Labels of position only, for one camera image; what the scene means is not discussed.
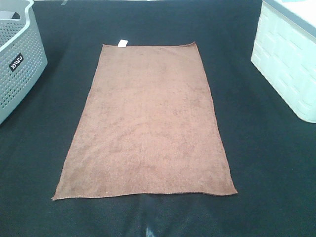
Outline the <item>grey perforated laundry basket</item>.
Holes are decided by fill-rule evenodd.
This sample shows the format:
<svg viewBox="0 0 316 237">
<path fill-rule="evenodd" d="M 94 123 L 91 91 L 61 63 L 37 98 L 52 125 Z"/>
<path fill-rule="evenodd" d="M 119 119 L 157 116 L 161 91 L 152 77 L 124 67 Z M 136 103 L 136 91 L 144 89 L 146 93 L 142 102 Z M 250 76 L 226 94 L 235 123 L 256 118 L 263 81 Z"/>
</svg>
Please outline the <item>grey perforated laundry basket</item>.
<svg viewBox="0 0 316 237">
<path fill-rule="evenodd" d="M 0 120 L 4 121 L 47 65 L 32 0 L 2 0 L 0 9 L 18 19 L 0 20 Z"/>
</svg>

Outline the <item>white plastic storage bin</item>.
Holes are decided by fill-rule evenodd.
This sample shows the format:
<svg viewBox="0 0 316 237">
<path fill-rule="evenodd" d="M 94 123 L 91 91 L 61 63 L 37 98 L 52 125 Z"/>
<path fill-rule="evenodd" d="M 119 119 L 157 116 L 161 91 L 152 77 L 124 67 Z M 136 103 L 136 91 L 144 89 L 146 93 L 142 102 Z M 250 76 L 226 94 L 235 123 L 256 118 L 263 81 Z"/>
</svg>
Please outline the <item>white plastic storage bin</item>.
<svg viewBox="0 0 316 237">
<path fill-rule="evenodd" d="M 264 0 L 251 62 L 300 119 L 316 121 L 316 2 Z"/>
</svg>

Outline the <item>brown towel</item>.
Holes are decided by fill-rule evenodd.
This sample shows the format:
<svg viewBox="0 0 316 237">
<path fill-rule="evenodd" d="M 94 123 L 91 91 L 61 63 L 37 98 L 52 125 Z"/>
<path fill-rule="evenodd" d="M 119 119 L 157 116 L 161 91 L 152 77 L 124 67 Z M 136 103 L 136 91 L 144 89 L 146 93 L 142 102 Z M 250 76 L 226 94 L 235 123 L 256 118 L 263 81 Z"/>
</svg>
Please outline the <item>brown towel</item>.
<svg viewBox="0 0 316 237">
<path fill-rule="evenodd" d="M 197 44 L 103 45 L 53 200 L 185 193 L 237 193 Z"/>
</svg>

